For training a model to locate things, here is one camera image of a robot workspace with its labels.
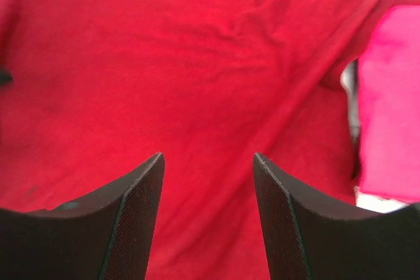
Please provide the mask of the dark red t shirt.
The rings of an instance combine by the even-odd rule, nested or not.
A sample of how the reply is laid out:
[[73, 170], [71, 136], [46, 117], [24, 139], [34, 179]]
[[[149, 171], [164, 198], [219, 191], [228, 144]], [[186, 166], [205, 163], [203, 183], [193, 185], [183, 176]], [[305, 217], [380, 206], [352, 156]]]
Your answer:
[[268, 279], [256, 153], [348, 203], [344, 68], [395, 0], [1, 0], [1, 208], [161, 153], [144, 279]]

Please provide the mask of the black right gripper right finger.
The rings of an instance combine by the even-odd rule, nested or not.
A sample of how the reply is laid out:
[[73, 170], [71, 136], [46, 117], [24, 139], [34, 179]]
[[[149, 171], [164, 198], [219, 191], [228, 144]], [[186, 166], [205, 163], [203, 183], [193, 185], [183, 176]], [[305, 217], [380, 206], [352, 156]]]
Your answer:
[[418, 280], [418, 204], [385, 214], [361, 209], [259, 153], [253, 174], [271, 279]]

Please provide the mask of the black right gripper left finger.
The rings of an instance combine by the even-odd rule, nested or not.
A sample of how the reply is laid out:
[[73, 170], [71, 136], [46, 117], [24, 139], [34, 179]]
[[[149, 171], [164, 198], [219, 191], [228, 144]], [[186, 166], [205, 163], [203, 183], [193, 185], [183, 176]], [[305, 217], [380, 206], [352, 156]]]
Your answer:
[[2, 279], [144, 279], [163, 186], [157, 153], [52, 210], [1, 210]]

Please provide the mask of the folded pink t shirt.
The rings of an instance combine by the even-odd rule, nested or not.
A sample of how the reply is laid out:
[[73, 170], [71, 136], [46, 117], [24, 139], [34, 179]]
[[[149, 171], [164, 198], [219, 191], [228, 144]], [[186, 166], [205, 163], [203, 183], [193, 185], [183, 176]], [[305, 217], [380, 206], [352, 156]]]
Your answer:
[[360, 191], [419, 201], [419, 6], [393, 7], [358, 59]]

